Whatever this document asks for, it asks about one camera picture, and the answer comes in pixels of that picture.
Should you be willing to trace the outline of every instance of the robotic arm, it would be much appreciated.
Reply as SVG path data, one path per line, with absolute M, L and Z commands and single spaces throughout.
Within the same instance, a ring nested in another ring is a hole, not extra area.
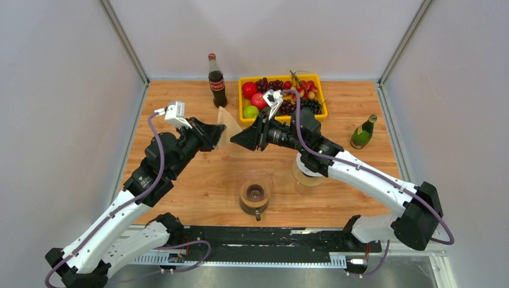
M 285 92 L 268 91 L 264 95 L 271 112 L 277 110 L 281 103 L 279 99 Z M 322 136 L 320 122 L 307 109 L 294 112 L 289 125 L 273 119 L 273 114 L 261 112 L 251 127 L 233 136 L 230 141 L 252 151 L 263 151 L 269 143 L 297 150 L 297 165 L 305 175 L 330 177 L 348 183 L 383 203 L 393 214 L 378 217 L 357 215 L 345 226 L 345 230 L 351 230 L 359 241 L 368 243 L 397 238 L 415 250 L 426 249 L 438 224 L 443 223 L 442 207 L 432 184 L 423 182 L 417 186 L 362 162 Z
M 46 254 L 52 272 L 59 274 L 66 287 L 104 287 L 108 278 L 141 254 L 156 247 L 179 244 L 183 225 L 170 213 L 159 215 L 152 224 L 119 244 L 115 245 L 115 241 L 173 188 L 172 181 L 198 151 L 209 152 L 215 148 L 226 128 L 185 118 L 184 109 L 184 103 L 174 101 L 167 108 L 155 111 L 176 126 L 180 137 L 177 139 L 172 133 L 159 133 L 159 139 L 154 137 L 145 149 L 146 157 L 140 167 L 103 215 L 73 243 L 63 249 L 53 248 Z M 49 277 L 46 286 L 52 287 Z

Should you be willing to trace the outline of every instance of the wooden tabletop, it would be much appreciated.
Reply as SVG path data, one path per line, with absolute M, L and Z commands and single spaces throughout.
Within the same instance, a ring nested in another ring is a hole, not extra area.
M 383 172 L 399 176 L 384 117 L 372 82 L 322 82 L 329 117 L 322 122 L 322 134 L 351 151 L 364 162 Z M 228 110 L 238 121 L 238 84 L 226 82 Z M 144 150 L 152 139 L 147 117 L 170 101 L 185 102 L 186 117 L 217 123 L 217 108 L 206 81 L 151 82 L 133 146 L 127 161 L 124 182 L 145 157 Z M 370 114 L 378 121 L 371 142 L 362 150 L 349 144 L 354 129 Z M 175 128 L 157 117 L 158 132 Z M 249 151 L 234 144 L 212 152 L 199 152 L 178 179 L 175 187 L 136 224 L 145 224 L 159 214 L 170 212 L 184 225 L 343 227 L 351 216 L 388 213 L 389 210 L 348 184 L 327 179 L 314 191 L 295 189 L 292 163 L 296 152 L 269 145 L 264 152 Z M 260 222 L 239 207 L 236 188 L 238 175 L 248 169 L 272 173 L 274 188 L 268 209 Z

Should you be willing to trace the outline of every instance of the green bottle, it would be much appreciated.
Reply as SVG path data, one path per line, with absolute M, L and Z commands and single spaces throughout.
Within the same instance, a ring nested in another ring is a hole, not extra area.
M 369 116 L 368 120 L 355 129 L 350 140 L 350 145 L 355 149 L 362 149 L 366 146 L 373 136 L 373 127 L 375 126 L 376 115 Z

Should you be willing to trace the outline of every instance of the coca-cola bottle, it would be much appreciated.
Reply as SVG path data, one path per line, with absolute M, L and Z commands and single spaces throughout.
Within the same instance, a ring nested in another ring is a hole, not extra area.
M 217 61 L 215 60 L 215 54 L 210 53 L 208 55 L 209 69 L 208 69 L 208 83 L 210 84 L 210 90 L 214 94 L 214 105 L 226 107 L 228 100 L 226 99 L 226 88 L 224 87 L 223 72 L 219 69 Z

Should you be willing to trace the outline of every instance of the fruit basket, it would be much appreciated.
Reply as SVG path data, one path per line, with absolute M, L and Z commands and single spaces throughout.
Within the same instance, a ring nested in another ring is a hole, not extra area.
M 320 83 L 320 78 L 318 77 L 317 74 L 299 74 L 297 75 L 299 80 L 300 81 L 313 81 L 315 83 L 315 86 L 318 88 L 318 92 L 315 93 L 315 100 L 318 101 L 318 103 L 321 105 L 321 113 L 320 114 L 317 114 L 315 115 L 315 118 L 318 120 L 318 121 L 321 121 L 323 119 L 325 119 L 329 113 L 327 111 L 327 104 L 325 103 L 325 97 L 324 97 L 324 92 L 322 90 L 322 84 Z M 246 82 L 257 82 L 258 80 L 260 79 L 263 79 L 264 77 L 267 78 L 267 81 L 276 81 L 276 80 L 281 80 L 282 82 L 286 82 L 286 81 L 291 81 L 293 83 L 293 85 L 297 85 L 295 84 L 295 81 L 292 81 L 292 76 L 290 74 L 288 75 L 281 75 L 281 76 L 262 76 L 262 77 L 243 77 L 243 78 L 240 78 L 239 79 L 239 82 L 238 82 L 238 89 L 239 89 L 239 118 L 240 118 L 240 121 L 248 126 L 248 125 L 251 125 L 252 123 L 254 123 L 256 117 L 254 118 L 244 118 L 244 115 L 242 114 L 242 111 L 244 110 L 244 108 L 246 106 L 249 106 L 251 105 L 251 101 L 247 98 L 245 98 L 242 94 L 242 85 Z M 292 101 L 292 96 L 291 95 L 285 95 L 283 97 L 284 100 L 291 100 Z M 286 122 L 286 123 L 290 123 L 290 116 L 276 116 L 276 120 L 278 120 L 279 122 Z

